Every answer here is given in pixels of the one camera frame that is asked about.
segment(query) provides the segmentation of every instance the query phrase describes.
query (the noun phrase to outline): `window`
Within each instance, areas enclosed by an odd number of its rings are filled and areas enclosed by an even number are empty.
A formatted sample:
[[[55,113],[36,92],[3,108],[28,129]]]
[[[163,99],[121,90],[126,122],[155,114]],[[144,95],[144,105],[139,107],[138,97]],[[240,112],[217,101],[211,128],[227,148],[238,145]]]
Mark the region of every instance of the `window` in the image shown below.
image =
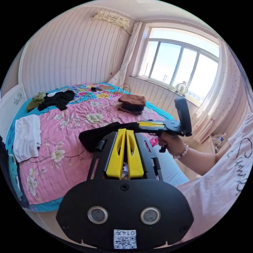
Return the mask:
[[[175,90],[186,82],[186,98],[199,105],[214,83],[219,45],[192,32],[151,28],[138,77]]]

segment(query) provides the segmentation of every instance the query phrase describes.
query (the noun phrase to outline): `sky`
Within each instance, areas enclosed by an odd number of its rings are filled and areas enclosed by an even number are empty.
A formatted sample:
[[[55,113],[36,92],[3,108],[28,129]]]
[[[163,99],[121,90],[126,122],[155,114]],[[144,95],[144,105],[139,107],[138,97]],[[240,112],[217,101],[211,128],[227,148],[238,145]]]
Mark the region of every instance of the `sky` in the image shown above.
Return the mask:
[[[151,37],[163,37],[187,42],[189,44],[203,48],[206,51],[213,53],[217,57],[219,56],[219,48],[217,46],[214,46],[213,44],[208,43],[205,40],[201,40],[195,36],[189,36],[188,34],[171,31],[155,31],[151,34]],[[140,75],[149,75],[157,45],[158,42],[155,41],[148,43],[148,50],[145,53],[146,57],[145,61],[142,64]],[[180,49],[180,45],[161,42],[151,78],[159,80],[161,82],[163,81],[166,84],[170,84],[175,66],[177,64]],[[183,81],[186,83],[188,82],[195,63],[196,55],[196,51],[184,48],[173,86],[176,86],[178,83],[182,83]],[[189,87],[189,91],[195,93],[200,97],[206,97],[214,82],[217,68],[218,63],[200,54],[196,71]]]

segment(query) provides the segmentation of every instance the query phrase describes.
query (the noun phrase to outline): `hand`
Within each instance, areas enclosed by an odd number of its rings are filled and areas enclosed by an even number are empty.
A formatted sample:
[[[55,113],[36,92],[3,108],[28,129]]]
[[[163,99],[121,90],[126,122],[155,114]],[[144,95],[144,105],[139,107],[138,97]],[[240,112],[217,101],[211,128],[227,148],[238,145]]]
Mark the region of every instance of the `hand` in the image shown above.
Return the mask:
[[[162,132],[161,136],[158,137],[158,144],[161,147],[167,145],[167,149],[172,156],[181,155],[185,151],[184,142],[178,135],[169,135]]]

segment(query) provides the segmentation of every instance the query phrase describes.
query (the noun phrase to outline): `ceiling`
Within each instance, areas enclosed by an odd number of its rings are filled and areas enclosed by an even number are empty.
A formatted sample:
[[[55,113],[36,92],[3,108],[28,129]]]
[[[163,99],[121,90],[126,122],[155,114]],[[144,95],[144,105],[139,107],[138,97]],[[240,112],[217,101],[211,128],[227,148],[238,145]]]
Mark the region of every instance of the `ceiling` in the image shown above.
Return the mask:
[[[143,21],[148,19],[181,17],[195,21],[195,23],[198,24],[205,24],[201,19],[197,18],[193,14],[172,4],[159,0],[94,0],[80,6],[98,6],[110,8],[134,20]]]

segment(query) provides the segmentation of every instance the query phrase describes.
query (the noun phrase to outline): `yellow plastic part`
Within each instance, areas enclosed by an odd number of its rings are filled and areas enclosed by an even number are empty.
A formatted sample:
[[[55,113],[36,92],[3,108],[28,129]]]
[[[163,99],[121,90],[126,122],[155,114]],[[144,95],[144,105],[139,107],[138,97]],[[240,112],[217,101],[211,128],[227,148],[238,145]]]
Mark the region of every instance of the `yellow plastic part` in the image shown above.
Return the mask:
[[[113,150],[111,152],[108,167],[106,170],[106,175],[108,177],[116,177],[118,179],[121,179],[122,177],[125,139],[126,139],[126,129],[119,129],[115,139]]]
[[[132,130],[126,130],[126,147],[129,179],[143,177],[144,171],[142,167],[142,161],[135,140],[134,131]]]
[[[163,122],[142,122],[142,121],[139,121],[137,122],[139,124],[140,127],[161,127],[161,126],[164,126],[164,123]]]

